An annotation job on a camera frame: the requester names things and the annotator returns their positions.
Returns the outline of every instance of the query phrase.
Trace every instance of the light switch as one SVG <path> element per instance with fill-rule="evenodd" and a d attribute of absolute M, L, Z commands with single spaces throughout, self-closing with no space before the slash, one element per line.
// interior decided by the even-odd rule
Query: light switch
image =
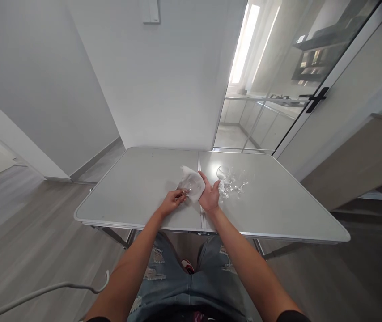
<path fill-rule="evenodd" d="M 158 0 L 149 0 L 149 13 L 152 23 L 160 22 L 160 14 L 158 12 Z"/>
<path fill-rule="evenodd" d="M 144 24 L 159 24 L 158 0 L 139 0 L 140 15 Z"/>

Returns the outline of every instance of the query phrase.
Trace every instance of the black door handle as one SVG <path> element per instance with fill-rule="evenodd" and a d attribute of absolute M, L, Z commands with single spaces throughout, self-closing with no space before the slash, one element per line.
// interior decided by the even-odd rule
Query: black door handle
<path fill-rule="evenodd" d="M 325 93 L 328 92 L 330 88 L 324 87 L 321 92 L 319 92 L 318 96 L 312 96 L 309 98 L 309 101 L 313 101 L 312 104 L 307 109 L 306 113 L 312 113 L 315 107 L 319 104 L 320 101 L 326 99 Z"/>

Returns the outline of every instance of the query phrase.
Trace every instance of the person's left hand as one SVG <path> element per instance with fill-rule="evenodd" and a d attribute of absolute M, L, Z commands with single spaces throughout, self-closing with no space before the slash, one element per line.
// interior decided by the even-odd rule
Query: person's left hand
<path fill-rule="evenodd" d="M 187 197 L 182 194 L 182 189 L 169 191 L 157 211 L 159 211 L 163 217 L 166 217 L 183 203 L 186 198 Z"/>

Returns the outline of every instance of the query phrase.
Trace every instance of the hand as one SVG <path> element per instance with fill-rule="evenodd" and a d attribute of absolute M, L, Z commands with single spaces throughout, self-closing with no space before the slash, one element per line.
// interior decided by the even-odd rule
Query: hand
<path fill-rule="evenodd" d="M 204 191 L 203 191 L 203 193 L 199 199 L 199 203 L 200 203 L 201 207 L 203 207 L 204 211 L 210 215 L 219 209 L 219 204 L 218 204 L 219 190 L 218 190 L 218 187 L 219 187 L 220 180 L 216 181 L 212 187 L 210 185 L 209 180 L 206 177 L 206 175 L 201 171 L 199 171 L 199 174 L 203 178 L 203 181 L 206 185 L 206 187 L 205 187 L 205 189 L 204 189 Z"/>
<path fill-rule="evenodd" d="M 183 203 L 186 198 L 187 197 L 182 194 L 182 189 L 169 191 L 157 211 L 160 212 L 164 218 Z"/>

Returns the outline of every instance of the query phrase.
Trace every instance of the person's right hand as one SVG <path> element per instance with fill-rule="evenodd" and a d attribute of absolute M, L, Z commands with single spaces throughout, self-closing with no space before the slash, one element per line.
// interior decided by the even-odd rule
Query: person's right hand
<path fill-rule="evenodd" d="M 205 187 L 205 189 L 204 189 L 204 191 L 203 191 L 203 193 L 199 199 L 199 203 L 200 203 L 201 207 L 203 207 L 204 211 L 207 214 L 214 213 L 217 209 L 219 209 L 219 204 L 218 204 L 219 190 L 218 190 L 218 187 L 219 187 L 220 180 L 216 181 L 212 187 L 210 185 L 209 180 L 206 177 L 206 175 L 201 171 L 199 171 L 199 174 L 203 178 L 203 181 L 206 185 L 206 187 Z"/>

